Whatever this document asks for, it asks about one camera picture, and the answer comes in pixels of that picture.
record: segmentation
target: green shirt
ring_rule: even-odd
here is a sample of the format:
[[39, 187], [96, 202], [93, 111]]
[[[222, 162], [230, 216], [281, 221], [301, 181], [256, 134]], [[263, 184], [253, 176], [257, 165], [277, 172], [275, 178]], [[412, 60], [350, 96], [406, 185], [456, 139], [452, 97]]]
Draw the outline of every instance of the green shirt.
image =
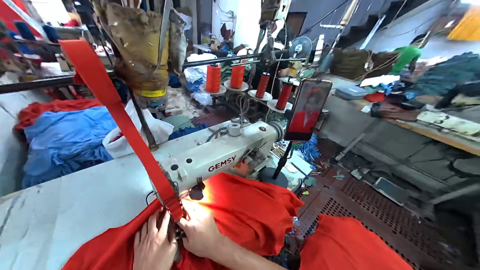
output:
[[405, 65], [410, 64], [413, 60], [416, 61], [421, 55], [420, 49], [413, 45], [401, 47], [395, 51], [398, 51], [400, 55], [392, 67], [391, 75], [400, 75]]

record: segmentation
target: perforated metal floor mat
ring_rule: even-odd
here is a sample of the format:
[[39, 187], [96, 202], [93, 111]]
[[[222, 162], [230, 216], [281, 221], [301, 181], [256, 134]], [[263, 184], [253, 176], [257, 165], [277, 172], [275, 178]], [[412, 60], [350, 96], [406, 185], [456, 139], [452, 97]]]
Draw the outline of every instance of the perforated metal floor mat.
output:
[[[322, 156], [317, 164], [330, 161], [341, 150], [328, 140], [319, 141], [318, 147]], [[317, 176], [317, 186], [308, 189], [309, 195], [300, 196], [305, 206], [300, 209], [295, 226], [298, 238], [314, 233], [320, 214], [347, 216], [358, 219], [377, 234], [414, 269], [455, 269], [457, 262], [435, 226], [341, 167], [319, 171], [322, 174]]]

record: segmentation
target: white plastic bag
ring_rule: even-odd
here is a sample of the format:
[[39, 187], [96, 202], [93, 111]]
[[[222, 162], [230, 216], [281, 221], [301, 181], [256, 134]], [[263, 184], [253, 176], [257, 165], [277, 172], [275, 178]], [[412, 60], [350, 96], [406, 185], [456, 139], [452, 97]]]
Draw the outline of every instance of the white plastic bag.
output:
[[[137, 130], [140, 131], [142, 128], [142, 124], [140, 123], [140, 119], [138, 118], [137, 112], [135, 111], [135, 107], [133, 106], [132, 100], [130, 100], [127, 103], [127, 106], [125, 106], [125, 111], [127, 112], [128, 116], [130, 116], [130, 119], [132, 120]], [[167, 122], [164, 122], [162, 120], [155, 119], [147, 109], [143, 110], [142, 113], [144, 114], [145, 121], [147, 122], [147, 125], [150, 128], [150, 131], [152, 131], [153, 137], [155, 138], [155, 142], [157, 144], [162, 144], [168, 141], [168, 137], [173, 132], [173, 125]], [[144, 142], [148, 145], [148, 141], [144, 132], [141, 131], [140, 134], [142, 135], [142, 139], [144, 140]], [[105, 146], [105, 149], [107, 150], [107, 152], [114, 159], [118, 159], [133, 153], [132, 147], [127, 142], [127, 139], [125, 138], [125, 136], [121, 134], [121, 131], [118, 127], [110, 131], [107, 134], [107, 136], [105, 136], [105, 138], [102, 141], [102, 144], [103, 146]]]

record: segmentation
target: phone stand pole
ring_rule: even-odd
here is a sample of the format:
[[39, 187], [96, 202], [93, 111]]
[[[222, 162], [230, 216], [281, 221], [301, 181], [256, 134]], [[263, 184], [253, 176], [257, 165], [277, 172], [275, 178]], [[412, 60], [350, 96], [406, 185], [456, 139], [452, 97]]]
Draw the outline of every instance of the phone stand pole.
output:
[[293, 142], [289, 142], [285, 153], [278, 161], [276, 169], [274, 168], [263, 168], [260, 171], [260, 180], [266, 183], [276, 184], [278, 186], [287, 188], [288, 186], [288, 179], [287, 177], [281, 172], [282, 168], [287, 163], [287, 157], [292, 149]]

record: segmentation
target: yellow fabric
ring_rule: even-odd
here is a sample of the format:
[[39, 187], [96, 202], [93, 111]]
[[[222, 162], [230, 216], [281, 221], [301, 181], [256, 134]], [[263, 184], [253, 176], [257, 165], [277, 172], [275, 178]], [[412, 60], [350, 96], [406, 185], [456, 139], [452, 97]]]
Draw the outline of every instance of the yellow fabric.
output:
[[466, 41], [480, 40], [480, 7], [471, 7], [455, 29], [450, 32], [448, 38]]

